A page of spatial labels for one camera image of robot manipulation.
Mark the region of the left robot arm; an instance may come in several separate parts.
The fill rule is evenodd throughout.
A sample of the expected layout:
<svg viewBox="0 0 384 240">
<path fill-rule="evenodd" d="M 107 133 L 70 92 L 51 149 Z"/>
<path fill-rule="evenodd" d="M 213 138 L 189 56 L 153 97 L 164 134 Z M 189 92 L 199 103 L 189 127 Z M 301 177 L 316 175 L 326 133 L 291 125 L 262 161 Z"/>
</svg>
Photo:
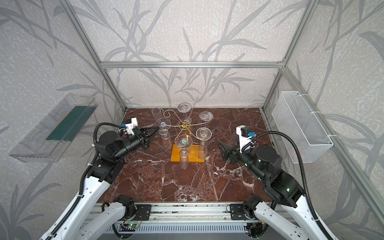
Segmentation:
<svg viewBox="0 0 384 240">
<path fill-rule="evenodd" d="M 134 200 L 118 196 L 111 205 L 86 226 L 83 225 L 97 200 L 115 181 L 124 166 L 124 159 L 138 149 L 148 149 L 159 127 L 139 128 L 114 125 L 124 129 L 127 136 L 108 131 L 98 136 L 98 124 L 93 132 L 95 156 L 88 164 L 81 180 L 79 192 L 55 223 L 42 235 L 43 240 L 96 240 L 109 227 L 121 219 L 136 214 Z"/>
</svg>

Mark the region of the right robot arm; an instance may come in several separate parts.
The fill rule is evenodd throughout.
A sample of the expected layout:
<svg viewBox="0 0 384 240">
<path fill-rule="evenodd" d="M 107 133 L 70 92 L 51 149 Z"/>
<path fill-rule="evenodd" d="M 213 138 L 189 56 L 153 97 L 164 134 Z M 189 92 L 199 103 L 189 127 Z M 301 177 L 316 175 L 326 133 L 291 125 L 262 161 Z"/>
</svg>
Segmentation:
<svg viewBox="0 0 384 240">
<path fill-rule="evenodd" d="M 243 202 L 248 218 L 257 219 L 287 240 L 335 240 L 336 235 L 316 213 L 311 213 L 303 187 L 281 169 L 282 158 L 270 145 L 259 145 L 254 152 L 241 153 L 240 147 L 218 142 L 222 158 L 246 167 L 263 184 L 264 192 L 282 206 L 296 221 L 294 224 L 252 194 Z"/>
</svg>

